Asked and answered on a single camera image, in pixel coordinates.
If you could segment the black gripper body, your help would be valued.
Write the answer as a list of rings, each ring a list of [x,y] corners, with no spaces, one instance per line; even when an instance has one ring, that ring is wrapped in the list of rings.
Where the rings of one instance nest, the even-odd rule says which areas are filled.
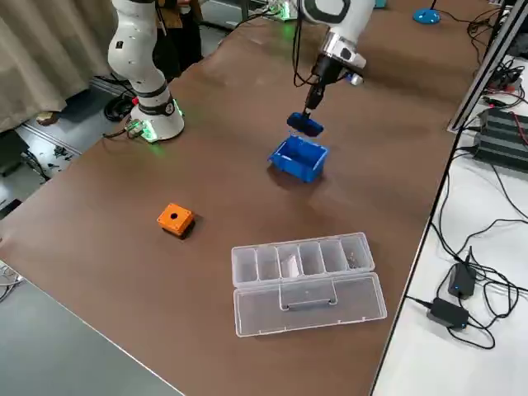
[[[327,55],[319,55],[311,70],[313,75],[311,84],[315,87],[326,87],[336,83],[343,70],[344,66],[338,60]]]

